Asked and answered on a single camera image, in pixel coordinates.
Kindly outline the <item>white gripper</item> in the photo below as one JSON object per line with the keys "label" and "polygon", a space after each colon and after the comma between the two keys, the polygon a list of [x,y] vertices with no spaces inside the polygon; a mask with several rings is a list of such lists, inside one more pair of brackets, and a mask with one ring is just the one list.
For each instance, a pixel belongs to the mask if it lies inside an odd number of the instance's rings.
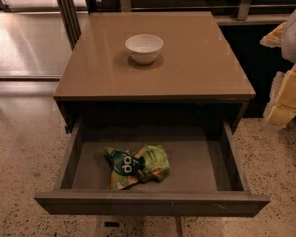
{"label": "white gripper", "polygon": [[286,73],[276,73],[263,114],[268,126],[285,128],[296,116],[296,9],[286,23],[265,35],[260,44],[269,48],[281,47],[282,57],[295,63]]}

